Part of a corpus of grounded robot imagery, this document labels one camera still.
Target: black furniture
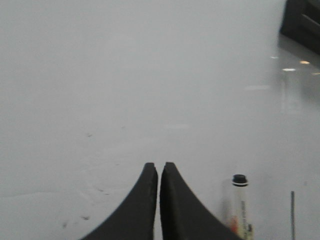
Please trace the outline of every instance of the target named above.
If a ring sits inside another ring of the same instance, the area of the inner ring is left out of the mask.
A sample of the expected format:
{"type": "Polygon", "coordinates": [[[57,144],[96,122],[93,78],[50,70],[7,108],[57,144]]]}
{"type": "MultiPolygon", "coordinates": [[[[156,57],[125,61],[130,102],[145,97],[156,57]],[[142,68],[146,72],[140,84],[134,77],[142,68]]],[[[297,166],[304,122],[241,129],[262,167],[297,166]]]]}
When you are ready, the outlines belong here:
{"type": "Polygon", "coordinates": [[[320,0],[287,0],[280,32],[320,55],[320,0]]]}

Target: thin pole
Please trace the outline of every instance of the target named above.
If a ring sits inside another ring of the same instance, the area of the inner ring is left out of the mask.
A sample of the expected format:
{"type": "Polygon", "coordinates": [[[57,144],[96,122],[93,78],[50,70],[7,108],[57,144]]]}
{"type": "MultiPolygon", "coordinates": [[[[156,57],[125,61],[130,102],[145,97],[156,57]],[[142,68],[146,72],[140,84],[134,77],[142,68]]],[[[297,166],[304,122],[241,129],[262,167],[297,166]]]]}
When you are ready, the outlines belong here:
{"type": "Polygon", "coordinates": [[[291,236],[296,240],[295,191],[291,191],[291,236]]]}

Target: glossy floor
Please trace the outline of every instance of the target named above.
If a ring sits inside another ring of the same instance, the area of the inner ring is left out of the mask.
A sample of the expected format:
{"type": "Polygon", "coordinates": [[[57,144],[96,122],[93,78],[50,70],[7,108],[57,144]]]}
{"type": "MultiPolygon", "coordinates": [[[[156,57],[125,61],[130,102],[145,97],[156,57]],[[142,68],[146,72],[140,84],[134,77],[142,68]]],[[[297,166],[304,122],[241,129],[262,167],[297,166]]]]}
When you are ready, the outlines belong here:
{"type": "Polygon", "coordinates": [[[320,56],[279,36],[284,6],[2,1],[1,238],[77,240],[175,162],[223,223],[245,174],[257,240],[291,239],[295,191],[318,240],[320,56]]]}

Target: white floor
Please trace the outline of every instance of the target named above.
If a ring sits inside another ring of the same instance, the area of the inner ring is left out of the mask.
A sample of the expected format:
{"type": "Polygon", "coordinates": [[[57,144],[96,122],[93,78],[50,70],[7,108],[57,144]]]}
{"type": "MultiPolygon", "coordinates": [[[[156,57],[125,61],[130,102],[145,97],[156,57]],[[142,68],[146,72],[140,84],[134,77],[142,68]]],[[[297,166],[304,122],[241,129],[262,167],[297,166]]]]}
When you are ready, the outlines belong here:
{"type": "Polygon", "coordinates": [[[284,6],[1,1],[0,238],[80,239],[168,161],[223,223],[245,174],[256,240],[291,239],[295,191],[318,240],[320,56],[278,35],[284,6]]]}

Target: small bottle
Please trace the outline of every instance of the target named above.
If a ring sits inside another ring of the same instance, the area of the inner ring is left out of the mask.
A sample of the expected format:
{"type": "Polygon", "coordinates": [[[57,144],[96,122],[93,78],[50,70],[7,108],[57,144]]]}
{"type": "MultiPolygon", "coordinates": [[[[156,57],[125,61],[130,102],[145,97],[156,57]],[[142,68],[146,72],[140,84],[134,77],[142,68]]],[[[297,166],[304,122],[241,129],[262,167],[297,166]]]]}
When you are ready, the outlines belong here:
{"type": "Polygon", "coordinates": [[[245,175],[236,174],[232,179],[234,197],[232,203],[231,230],[243,240],[253,239],[252,225],[248,222],[246,190],[248,181],[245,175]]]}

